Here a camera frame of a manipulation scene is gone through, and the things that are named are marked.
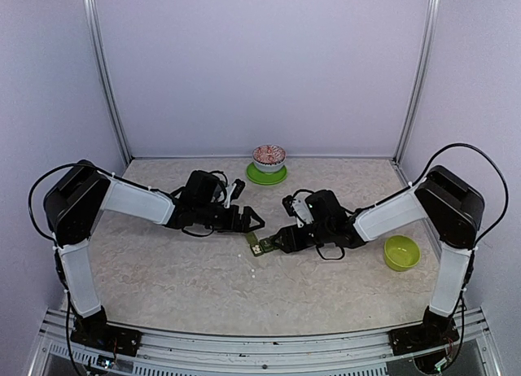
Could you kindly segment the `green pill organizer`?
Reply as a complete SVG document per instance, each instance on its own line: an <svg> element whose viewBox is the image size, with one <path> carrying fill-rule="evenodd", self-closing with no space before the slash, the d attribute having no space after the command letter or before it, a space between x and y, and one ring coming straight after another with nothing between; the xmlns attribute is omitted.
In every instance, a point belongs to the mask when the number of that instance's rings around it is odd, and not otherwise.
<svg viewBox="0 0 521 376"><path fill-rule="evenodd" d="M258 239L254 232L245 235L249 248L255 257L262 256L272 251L278 250L277 245L270 237Z"/></svg>

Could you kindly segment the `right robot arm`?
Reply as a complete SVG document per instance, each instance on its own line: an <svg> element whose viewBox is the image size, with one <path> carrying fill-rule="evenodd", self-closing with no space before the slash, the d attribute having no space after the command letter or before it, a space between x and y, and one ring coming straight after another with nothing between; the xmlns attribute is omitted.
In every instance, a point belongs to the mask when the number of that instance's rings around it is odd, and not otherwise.
<svg viewBox="0 0 521 376"><path fill-rule="evenodd" d="M429 160L415 181L354 211L343 207L332 190L309 192L304 199L288 195L282 204L296 223L270 239L287 254L327 244L356 249L414 222L429 222L439 237L440 267L428 319L419 324L416 338L432 347L447 335L447 320L462 303L478 243L489 232L481 228L485 202L476 188Z"/></svg>

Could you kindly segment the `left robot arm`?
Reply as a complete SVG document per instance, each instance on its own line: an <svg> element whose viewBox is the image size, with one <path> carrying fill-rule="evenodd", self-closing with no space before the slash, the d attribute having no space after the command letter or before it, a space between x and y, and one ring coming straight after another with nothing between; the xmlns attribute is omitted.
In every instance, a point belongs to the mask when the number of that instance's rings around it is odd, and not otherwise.
<svg viewBox="0 0 521 376"><path fill-rule="evenodd" d="M62 164L41 175L28 193L33 210L37 188L54 175L59 180L45 193L42 208L48 229L34 229L53 243L58 275L68 305L81 321L82 334L99 348L114 339L92 272L89 250L95 231L107 220L125 217L193 238L213 234L246 234L265 227L250 206L236 200L245 189L241 179L230 181L218 170L196 169L173 191L130 181L88 160Z"/></svg>

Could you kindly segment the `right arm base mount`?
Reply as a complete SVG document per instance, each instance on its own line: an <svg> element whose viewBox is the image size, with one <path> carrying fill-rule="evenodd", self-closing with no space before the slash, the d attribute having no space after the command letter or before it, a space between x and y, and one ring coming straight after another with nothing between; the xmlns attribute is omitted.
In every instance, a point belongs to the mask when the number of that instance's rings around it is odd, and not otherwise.
<svg viewBox="0 0 521 376"><path fill-rule="evenodd" d="M442 317L426 308L419 324L388 332L394 356L436 348L460 339L452 317Z"/></svg>

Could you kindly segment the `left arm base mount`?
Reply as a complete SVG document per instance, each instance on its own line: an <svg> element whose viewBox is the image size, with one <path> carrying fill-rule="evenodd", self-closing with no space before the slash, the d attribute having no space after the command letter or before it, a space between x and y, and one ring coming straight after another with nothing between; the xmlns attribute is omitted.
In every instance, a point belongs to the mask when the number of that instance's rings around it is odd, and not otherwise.
<svg viewBox="0 0 521 376"><path fill-rule="evenodd" d="M101 322L77 321L71 341L116 355L136 357L142 332Z"/></svg>

